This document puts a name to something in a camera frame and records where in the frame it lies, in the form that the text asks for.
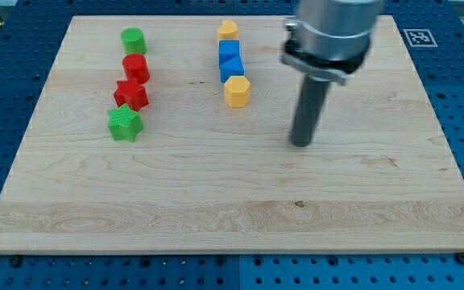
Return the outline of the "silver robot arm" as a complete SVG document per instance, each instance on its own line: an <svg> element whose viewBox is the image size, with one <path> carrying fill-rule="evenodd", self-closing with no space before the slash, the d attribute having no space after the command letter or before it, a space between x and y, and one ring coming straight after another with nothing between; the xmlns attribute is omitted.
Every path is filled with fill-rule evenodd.
<svg viewBox="0 0 464 290"><path fill-rule="evenodd" d="M363 63L383 0L300 0L284 20L283 64L314 81L345 85Z"/></svg>

